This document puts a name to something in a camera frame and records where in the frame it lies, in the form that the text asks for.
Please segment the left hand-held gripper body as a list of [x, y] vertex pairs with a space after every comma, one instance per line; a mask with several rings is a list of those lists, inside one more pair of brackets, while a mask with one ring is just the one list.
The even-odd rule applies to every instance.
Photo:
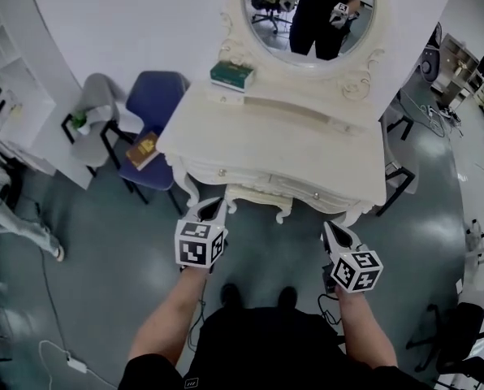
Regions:
[[212, 270], [223, 254], [228, 230], [212, 223], [177, 222], [174, 243], [175, 262], [181, 267]]

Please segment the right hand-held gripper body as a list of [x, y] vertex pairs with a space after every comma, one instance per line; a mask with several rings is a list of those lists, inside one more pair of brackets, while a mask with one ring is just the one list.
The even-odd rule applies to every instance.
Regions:
[[383, 264], [373, 250], [330, 253], [330, 262], [324, 266], [322, 278], [327, 294], [334, 293], [339, 285], [347, 293], [363, 293], [372, 290]]

